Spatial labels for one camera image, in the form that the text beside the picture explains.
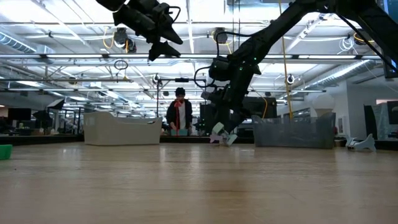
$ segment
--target man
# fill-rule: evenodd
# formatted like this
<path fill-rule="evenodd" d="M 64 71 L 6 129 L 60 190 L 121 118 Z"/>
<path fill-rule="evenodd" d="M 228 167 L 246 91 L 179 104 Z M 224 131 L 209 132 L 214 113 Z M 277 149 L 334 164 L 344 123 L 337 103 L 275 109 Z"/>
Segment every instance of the man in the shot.
<path fill-rule="evenodd" d="M 187 129 L 192 131 L 192 104 L 185 99 L 185 90 L 178 87 L 175 90 L 176 99 L 167 109 L 167 122 L 173 130 Z"/>

